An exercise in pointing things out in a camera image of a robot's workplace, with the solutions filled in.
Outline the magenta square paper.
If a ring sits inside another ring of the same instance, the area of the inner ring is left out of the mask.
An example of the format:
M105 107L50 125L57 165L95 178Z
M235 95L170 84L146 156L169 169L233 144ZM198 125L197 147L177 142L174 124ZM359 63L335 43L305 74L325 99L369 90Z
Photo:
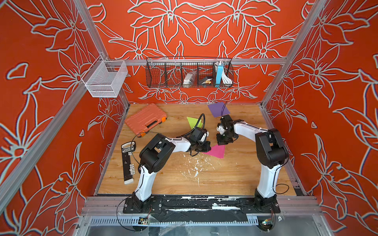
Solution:
M218 159L224 159L225 145L215 145L211 147L211 150L206 152L205 154L216 157Z

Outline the lime green square paper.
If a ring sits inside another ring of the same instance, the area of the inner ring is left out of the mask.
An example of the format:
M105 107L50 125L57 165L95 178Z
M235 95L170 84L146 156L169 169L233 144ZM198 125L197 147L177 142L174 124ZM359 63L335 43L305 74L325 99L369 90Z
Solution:
M187 117L187 120L188 120L188 123L189 123L191 129L194 129L194 127L197 123L198 123L197 127L199 127L199 128L203 127L202 119Z

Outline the purple square paper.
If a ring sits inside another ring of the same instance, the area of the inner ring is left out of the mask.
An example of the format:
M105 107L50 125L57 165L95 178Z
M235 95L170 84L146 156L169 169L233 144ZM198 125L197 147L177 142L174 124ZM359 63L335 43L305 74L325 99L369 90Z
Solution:
M215 118L230 114L230 112L227 109L224 102L209 104L208 108L209 108L212 116L215 117Z

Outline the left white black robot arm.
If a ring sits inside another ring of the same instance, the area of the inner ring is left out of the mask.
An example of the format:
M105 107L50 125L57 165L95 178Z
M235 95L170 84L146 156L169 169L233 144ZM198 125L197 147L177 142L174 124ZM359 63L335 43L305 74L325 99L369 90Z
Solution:
M136 190L132 194L133 205L140 212L149 208L152 188L157 173L165 166L168 159L176 152L209 152L209 132L199 132L177 138L168 138L162 134L156 136L142 149L140 157L140 177Z

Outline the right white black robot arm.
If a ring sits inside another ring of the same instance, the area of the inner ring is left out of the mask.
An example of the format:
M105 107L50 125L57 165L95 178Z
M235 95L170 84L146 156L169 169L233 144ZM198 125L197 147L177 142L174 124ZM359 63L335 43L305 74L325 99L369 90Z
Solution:
M288 159L288 151L277 129L262 129L244 121L230 121L217 125L218 145L233 143L239 136L246 137L256 144L261 173L254 196L257 211L272 209L277 198L277 181L280 169Z

